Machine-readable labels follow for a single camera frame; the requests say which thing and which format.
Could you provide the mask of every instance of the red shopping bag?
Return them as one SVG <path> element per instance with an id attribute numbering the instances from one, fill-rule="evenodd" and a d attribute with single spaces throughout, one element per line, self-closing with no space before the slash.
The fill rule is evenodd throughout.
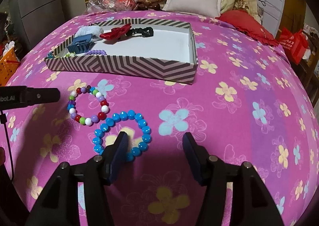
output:
<path id="1" fill-rule="evenodd" d="M 284 27 L 278 41 L 284 48 L 287 58 L 298 65 L 308 47 L 308 42 L 302 34 L 302 30 L 292 34 Z"/>

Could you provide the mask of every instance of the orange basket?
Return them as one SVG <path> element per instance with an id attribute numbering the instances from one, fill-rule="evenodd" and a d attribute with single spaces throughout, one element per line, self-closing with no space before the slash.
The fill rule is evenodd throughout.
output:
<path id="1" fill-rule="evenodd" d="M 20 62 L 14 53 L 14 48 L 9 50 L 0 60 L 0 86 L 5 86 L 12 75 L 17 71 Z"/>

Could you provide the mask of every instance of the white bead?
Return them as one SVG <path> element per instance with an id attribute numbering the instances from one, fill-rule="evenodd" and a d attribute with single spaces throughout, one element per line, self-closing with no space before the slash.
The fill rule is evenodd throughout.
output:
<path id="1" fill-rule="evenodd" d="M 87 126 L 91 126 L 92 125 L 92 119 L 91 118 L 86 118 L 85 119 L 85 124 L 87 125 Z"/>
<path id="2" fill-rule="evenodd" d="M 71 96 L 77 97 L 77 96 L 78 96 L 78 93 L 77 93 L 76 91 L 72 91 L 72 92 L 71 92 Z"/>
<path id="3" fill-rule="evenodd" d="M 103 106 L 101 107 L 101 111 L 102 111 L 103 113 L 107 113 L 107 112 L 108 112 L 108 106 L 107 106 L 107 105 L 103 105 Z"/>
<path id="4" fill-rule="evenodd" d="M 96 98 L 99 98 L 100 96 L 102 96 L 102 93 L 101 92 L 97 92 L 95 96 L 96 96 Z"/>
<path id="5" fill-rule="evenodd" d="M 69 113 L 70 113 L 70 114 L 75 113 L 75 109 L 74 109 L 74 108 L 70 108 Z"/>

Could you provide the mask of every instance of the bedsheet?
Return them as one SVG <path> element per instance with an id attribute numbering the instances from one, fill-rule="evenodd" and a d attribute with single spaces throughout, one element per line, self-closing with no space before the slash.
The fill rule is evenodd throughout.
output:
<path id="1" fill-rule="evenodd" d="M 81 26 L 121 18 L 190 22 L 199 61 L 194 84 L 47 69 L 44 57 Z M 141 50 L 151 49 L 141 45 Z M 205 188 L 193 179 L 183 153 L 185 131 L 225 162 L 251 161 L 285 225 L 293 225 L 317 188 L 319 128 L 282 50 L 202 16 L 136 11 L 73 18 L 31 50 L 8 83 L 57 87 L 61 92 L 58 103 L 6 111 L 18 193 L 31 209 L 59 163 L 82 163 L 96 154 L 92 138 L 100 123 L 80 126 L 66 110 L 70 92 L 91 85 L 109 102 L 110 114 L 133 109 L 143 114 L 152 130 L 149 150 L 126 163 L 118 180 L 106 189 L 117 226 L 195 224 Z M 100 111 L 97 99 L 88 94 L 77 98 L 76 107 L 85 116 Z M 0 130 L 0 144 L 7 151 L 3 126 Z M 125 121 L 106 133 L 103 144 L 112 144 L 119 131 L 127 132 L 131 147 L 141 141 L 136 122 Z M 10 172 L 10 161 L 6 166 Z M 229 224 L 231 198 L 229 184 L 223 225 Z M 82 225 L 87 225 L 83 184 L 79 185 L 79 213 Z"/>

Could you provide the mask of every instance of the blue beaded bracelet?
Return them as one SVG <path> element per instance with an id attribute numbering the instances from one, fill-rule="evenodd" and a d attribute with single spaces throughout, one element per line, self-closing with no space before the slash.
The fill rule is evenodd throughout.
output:
<path id="1" fill-rule="evenodd" d="M 133 110 L 128 111 L 127 113 L 122 111 L 120 114 L 114 113 L 112 118 L 107 118 L 105 123 L 101 124 L 100 129 L 94 131 L 95 138 L 92 142 L 95 144 L 94 151 L 98 154 L 102 154 L 104 148 L 102 147 L 104 133 L 107 132 L 110 127 L 114 126 L 115 123 L 126 120 L 135 120 L 138 123 L 138 127 L 142 129 L 143 136 L 142 142 L 138 144 L 138 147 L 133 147 L 130 152 L 126 154 L 126 161 L 133 161 L 135 157 L 138 157 L 142 152 L 148 150 L 148 143 L 152 141 L 151 137 L 151 128 L 147 125 L 147 122 L 143 119 L 143 116 L 140 113 L 135 113 Z"/>

